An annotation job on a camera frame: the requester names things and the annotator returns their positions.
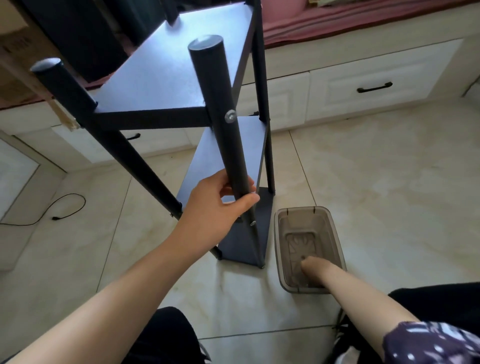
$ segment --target black pants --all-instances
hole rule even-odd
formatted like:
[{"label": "black pants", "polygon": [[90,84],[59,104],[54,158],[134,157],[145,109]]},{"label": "black pants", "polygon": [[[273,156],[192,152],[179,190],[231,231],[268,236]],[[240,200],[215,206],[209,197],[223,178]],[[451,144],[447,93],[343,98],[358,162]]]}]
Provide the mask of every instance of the black pants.
[{"label": "black pants", "polygon": [[133,344],[122,364],[204,363],[197,336],[175,307],[158,309]]},{"label": "black pants", "polygon": [[[446,322],[480,336],[480,282],[401,288],[389,294],[421,321]],[[380,364],[382,360],[345,317],[344,336],[335,345],[332,359],[349,346],[360,351],[359,364]]]}]

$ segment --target translucent brown plastic container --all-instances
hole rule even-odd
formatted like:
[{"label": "translucent brown plastic container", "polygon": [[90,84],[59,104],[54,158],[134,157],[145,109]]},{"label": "translucent brown plastic container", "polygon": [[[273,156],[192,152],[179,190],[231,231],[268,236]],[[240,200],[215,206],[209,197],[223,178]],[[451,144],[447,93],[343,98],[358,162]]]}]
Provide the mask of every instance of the translucent brown plastic container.
[{"label": "translucent brown plastic container", "polygon": [[308,256],[347,270],[332,215],[321,206],[282,208],[275,213],[275,254],[280,284],[290,293],[329,293],[301,272],[300,262]]}]

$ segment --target purple patterned sleeve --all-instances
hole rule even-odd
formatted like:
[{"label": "purple patterned sleeve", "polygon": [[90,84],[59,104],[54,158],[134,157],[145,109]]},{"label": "purple patterned sleeve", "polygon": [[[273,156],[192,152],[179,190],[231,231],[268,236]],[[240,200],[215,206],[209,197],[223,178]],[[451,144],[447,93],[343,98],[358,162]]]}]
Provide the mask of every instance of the purple patterned sleeve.
[{"label": "purple patterned sleeve", "polygon": [[402,322],[384,337],[385,363],[480,363],[480,339],[446,323]]}]

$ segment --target pink fabric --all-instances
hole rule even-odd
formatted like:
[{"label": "pink fabric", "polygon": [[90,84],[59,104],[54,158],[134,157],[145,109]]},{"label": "pink fabric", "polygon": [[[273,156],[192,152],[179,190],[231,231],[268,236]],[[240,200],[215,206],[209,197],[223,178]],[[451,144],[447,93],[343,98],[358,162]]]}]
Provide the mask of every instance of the pink fabric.
[{"label": "pink fabric", "polygon": [[274,23],[299,15],[307,7],[307,0],[262,0],[264,23]]},{"label": "pink fabric", "polygon": [[307,8],[289,19],[264,22],[265,45],[271,48],[285,42],[325,38],[474,2],[480,0],[367,0]]}]

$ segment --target red cloth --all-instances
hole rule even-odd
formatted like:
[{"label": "red cloth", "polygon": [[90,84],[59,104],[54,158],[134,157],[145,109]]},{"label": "red cloth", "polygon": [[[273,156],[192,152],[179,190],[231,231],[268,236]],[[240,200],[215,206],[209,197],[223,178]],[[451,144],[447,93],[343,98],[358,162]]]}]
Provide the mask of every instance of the red cloth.
[{"label": "red cloth", "polygon": [[367,0],[345,5],[307,8],[292,18],[274,23],[265,22],[265,45],[272,48],[286,43],[327,38],[474,2],[480,0]]}]

